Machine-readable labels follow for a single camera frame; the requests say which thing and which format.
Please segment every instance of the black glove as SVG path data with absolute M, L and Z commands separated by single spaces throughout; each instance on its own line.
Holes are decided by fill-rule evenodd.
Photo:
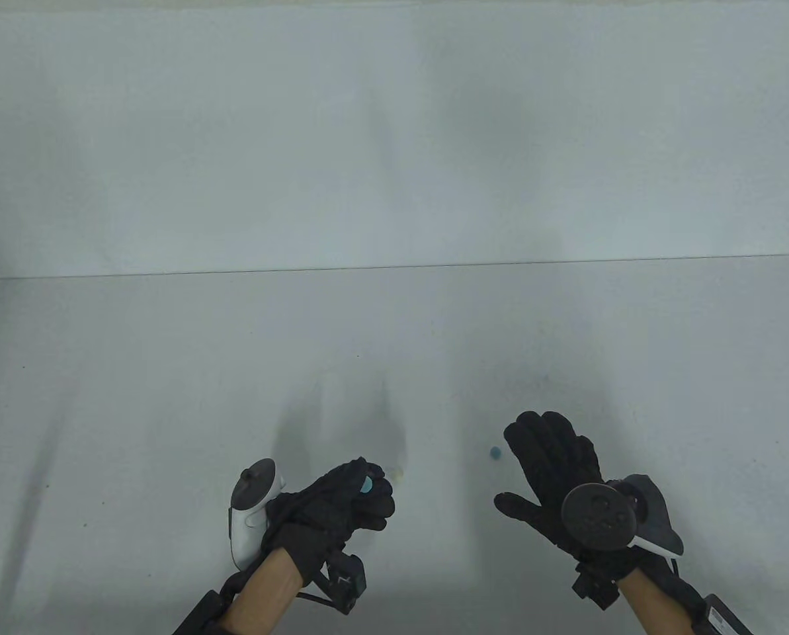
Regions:
M 370 477 L 372 487 L 361 493 L 365 477 Z M 394 514 L 392 485 L 379 465 L 358 458 L 300 492 L 281 493 L 265 511 L 268 530 L 262 553 L 285 548 L 306 586 L 356 529 L 385 529 L 386 518 Z
M 561 522 L 561 503 L 570 490 L 585 483 L 602 483 L 594 445 L 577 436 L 558 412 L 523 412 L 503 436 L 518 457 L 527 483 L 540 506 L 515 493 L 498 493 L 494 506 L 502 514 L 529 524 L 534 530 L 571 554 L 591 573 L 608 581 L 621 580 L 636 569 L 645 552 L 640 548 L 593 551 L 572 538 Z

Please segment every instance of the forearm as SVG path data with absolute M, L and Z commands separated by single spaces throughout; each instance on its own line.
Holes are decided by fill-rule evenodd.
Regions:
M 618 588 L 644 627 L 647 635 L 694 635 L 691 617 L 673 598 L 635 569 Z
M 303 587 L 284 548 L 270 553 L 220 620 L 235 635 L 267 635 Z

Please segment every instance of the small ball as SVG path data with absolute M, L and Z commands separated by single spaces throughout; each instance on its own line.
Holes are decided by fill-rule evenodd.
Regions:
M 392 485 L 397 485 L 400 481 L 403 480 L 403 468 L 400 466 L 394 466 L 388 470 L 388 480 L 391 481 Z

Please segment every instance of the white controller handle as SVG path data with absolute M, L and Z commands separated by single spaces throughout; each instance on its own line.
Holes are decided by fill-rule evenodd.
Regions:
M 230 551 L 240 571 L 259 556 L 262 537 L 268 529 L 265 505 L 285 487 L 273 459 L 258 460 L 242 472 L 230 499 Z

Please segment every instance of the white backdrop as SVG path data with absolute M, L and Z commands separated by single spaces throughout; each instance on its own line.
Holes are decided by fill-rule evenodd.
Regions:
M 0 13 L 0 276 L 789 252 L 789 3 Z

